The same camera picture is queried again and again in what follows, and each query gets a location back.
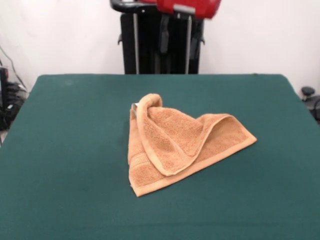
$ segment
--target towel label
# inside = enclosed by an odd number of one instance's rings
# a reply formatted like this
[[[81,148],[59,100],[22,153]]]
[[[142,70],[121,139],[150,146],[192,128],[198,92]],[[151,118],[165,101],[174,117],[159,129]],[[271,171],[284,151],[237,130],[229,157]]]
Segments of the towel label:
[[[138,108],[138,105],[139,105],[139,103],[133,103],[133,104],[131,105],[131,108],[132,108],[132,110],[133,110],[133,113],[134,113],[135,117],[137,117],[137,108]]]

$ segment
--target table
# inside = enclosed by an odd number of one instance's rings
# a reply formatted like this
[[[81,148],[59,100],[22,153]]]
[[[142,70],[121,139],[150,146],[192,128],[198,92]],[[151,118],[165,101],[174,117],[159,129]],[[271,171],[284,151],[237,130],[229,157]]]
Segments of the table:
[[[229,113],[254,145],[137,198],[129,109]],[[0,149],[1,240],[318,240],[320,129],[281,75],[41,76]]]

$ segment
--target cable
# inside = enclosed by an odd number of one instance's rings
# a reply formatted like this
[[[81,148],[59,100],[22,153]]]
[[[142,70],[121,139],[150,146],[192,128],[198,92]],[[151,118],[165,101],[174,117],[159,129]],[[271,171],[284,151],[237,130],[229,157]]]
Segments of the cable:
[[[16,69],[15,69],[15,65],[14,65],[14,61],[7,55],[7,53],[5,52],[5,50],[2,48],[2,46],[0,45],[0,50],[2,51],[2,53],[6,56],[6,58],[11,62],[11,66],[12,66],[12,70],[14,75],[16,76],[16,78],[19,80],[19,82],[22,84],[22,86],[27,89],[26,85],[24,84],[24,82],[21,80],[21,78],[18,76]]]

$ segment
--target towel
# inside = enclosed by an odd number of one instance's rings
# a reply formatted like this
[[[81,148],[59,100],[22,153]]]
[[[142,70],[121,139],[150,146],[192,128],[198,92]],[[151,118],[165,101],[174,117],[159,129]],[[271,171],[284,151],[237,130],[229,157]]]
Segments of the towel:
[[[252,145],[257,139],[232,115],[197,119],[148,94],[130,109],[129,181],[137,197],[174,184]]]

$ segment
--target black cable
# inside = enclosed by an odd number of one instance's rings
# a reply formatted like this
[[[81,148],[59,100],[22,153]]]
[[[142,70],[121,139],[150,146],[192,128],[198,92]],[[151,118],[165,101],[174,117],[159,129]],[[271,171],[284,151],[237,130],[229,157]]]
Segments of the black cable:
[[[320,116],[319,116],[319,118],[318,118],[318,110],[317,110],[317,106],[318,106],[318,104],[320,104],[320,99],[319,100],[317,100],[315,103],[314,103],[314,118],[315,118],[315,120],[317,120],[317,121],[320,121]]]
[[[7,55],[7,53],[4,51],[4,49],[2,48],[2,46],[0,45],[0,50],[2,51],[3,55],[6,56],[6,58],[11,62],[11,66],[12,66],[12,70],[14,75],[16,76],[16,78],[19,80],[19,82],[22,84],[22,86],[27,89],[26,85],[24,84],[24,82],[21,80],[21,78],[19,77],[19,75],[16,72],[15,69],[15,65],[14,65],[14,61]]]

